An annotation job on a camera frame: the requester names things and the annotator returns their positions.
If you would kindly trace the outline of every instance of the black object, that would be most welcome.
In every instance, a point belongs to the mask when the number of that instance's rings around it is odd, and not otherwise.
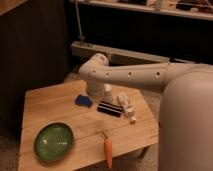
[[[121,106],[113,105],[104,101],[101,101],[98,104],[97,110],[116,117],[120,117],[123,112],[123,108]]]

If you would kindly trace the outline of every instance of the metal bar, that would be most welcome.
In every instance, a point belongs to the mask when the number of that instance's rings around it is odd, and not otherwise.
[[[79,39],[80,39],[81,43],[84,44],[84,36],[83,36],[83,33],[82,33],[82,28],[81,28],[81,20],[80,20],[79,8],[78,8],[78,0],[74,0],[74,1],[75,1],[77,23],[78,23]]]

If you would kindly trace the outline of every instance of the dark cabinet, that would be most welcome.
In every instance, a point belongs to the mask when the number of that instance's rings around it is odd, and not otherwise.
[[[70,68],[64,1],[30,0],[0,16],[0,123],[17,136],[24,94]]]

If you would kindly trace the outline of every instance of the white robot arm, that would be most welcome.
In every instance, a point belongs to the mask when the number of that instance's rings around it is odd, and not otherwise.
[[[106,56],[95,54],[82,65],[79,74],[90,88],[111,83],[163,92],[158,170],[212,171],[213,67],[180,63],[119,67],[108,64]]]

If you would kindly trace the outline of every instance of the shelf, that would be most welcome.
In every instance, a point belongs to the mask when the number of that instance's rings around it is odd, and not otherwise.
[[[136,5],[136,4],[120,3],[120,2],[117,2],[117,0],[77,0],[77,1],[79,4],[85,4],[85,5],[93,5],[93,6],[123,9],[123,10],[137,11],[137,12],[149,12],[149,13],[156,13],[156,14],[163,14],[163,15],[171,15],[171,16],[213,21],[213,14],[193,12],[193,11],[183,11],[183,10],[177,10],[177,9],[171,10],[168,8],[156,9],[156,5],[154,6],[154,4],[152,6]],[[168,2],[169,1],[165,1],[165,2],[162,1],[161,7],[165,7],[166,3]]]

